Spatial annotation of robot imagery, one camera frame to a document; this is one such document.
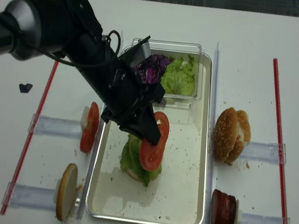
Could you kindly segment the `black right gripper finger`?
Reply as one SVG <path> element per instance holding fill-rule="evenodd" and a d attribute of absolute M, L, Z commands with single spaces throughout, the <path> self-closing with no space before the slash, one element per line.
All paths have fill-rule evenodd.
<path fill-rule="evenodd" d="M 140 139 L 147 139 L 150 138 L 150 132 L 152 130 L 151 124 L 138 124 L 136 122 L 131 122 L 128 120 L 119 120 L 119 129 L 121 131 L 128 132 Z"/>

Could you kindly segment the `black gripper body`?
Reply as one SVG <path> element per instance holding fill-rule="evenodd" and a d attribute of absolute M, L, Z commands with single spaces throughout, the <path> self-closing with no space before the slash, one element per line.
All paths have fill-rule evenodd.
<path fill-rule="evenodd" d="M 81 75 L 106 105 L 104 122 L 137 122 L 147 104 L 161 102 L 165 89 L 161 84 L 144 84 L 132 67 L 121 61 L 105 39 L 95 42 L 88 34 L 78 37 L 75 64 Z"/>

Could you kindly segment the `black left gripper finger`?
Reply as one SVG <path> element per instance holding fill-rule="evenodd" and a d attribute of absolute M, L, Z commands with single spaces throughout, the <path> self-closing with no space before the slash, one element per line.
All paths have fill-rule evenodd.
<path fill-rule="evenodd" d="M 140 139 L 146 139 L 151 144 L 157 144 L 161 134 L 156 122 L 153 105 L 147 104 L 137 116 L 133 134 Z"/>

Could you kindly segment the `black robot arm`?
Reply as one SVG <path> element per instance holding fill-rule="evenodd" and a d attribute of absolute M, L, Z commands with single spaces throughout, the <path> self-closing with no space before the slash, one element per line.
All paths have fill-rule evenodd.
<path fill-rule="evenodd" d="M 164 88 L 142 83 L 133 68 L 150 56 L 148 39 L 122 55 L 110 39 L 88 0 L 13 0 L 0 13 L 0 54 L 20 61 L 46 55 L 76 67 L 106 105 L 104 121 L 156 144 L 152 104 L 162 101 Z"/>

